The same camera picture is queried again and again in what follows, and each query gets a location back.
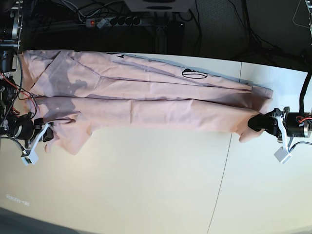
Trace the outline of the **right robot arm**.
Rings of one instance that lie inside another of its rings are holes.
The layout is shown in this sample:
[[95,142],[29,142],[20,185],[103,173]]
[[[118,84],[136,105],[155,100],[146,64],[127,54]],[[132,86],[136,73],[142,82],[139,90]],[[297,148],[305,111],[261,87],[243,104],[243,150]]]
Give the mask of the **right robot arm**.
[[[15,142],[22,156],[29,156],[36,145],[53,139],[52,123],[44,123],[35,118],[39,109],[35,95],[23,88],[23,78],[19,83],[13,73],[22,69],[19,57],[20,36],[23,23],[23,2],[2,0],[0,2],[0,137]],[[34,106],[34,111],[24,115],[14,104],[24,95]]]

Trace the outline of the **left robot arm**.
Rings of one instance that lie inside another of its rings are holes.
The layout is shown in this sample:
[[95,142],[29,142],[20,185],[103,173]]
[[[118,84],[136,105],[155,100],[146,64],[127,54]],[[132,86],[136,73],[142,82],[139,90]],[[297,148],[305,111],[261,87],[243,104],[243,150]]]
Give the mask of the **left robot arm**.
[[312,78],[312,62],[306,52],[303,52],[300,56],[295,56],[274,47],[273,53],[281,57],[293,59],[308,68],[308,73],[299,96],[299,111],[291,112],[290,107],[285,107],[282,111],[275,108],[271,112],[258,114],[249,119],[248,127],[256,132],[264,130],[270,135],[275,136],[278,142],[286,144],[283,149],[290,153],[299,144],[311,145],[310,142],[306,141],[299,141],[292,144],[292,141],[295,137],[309,138],[312,133],[312,114],[305,112],[304,107],[304,97]]

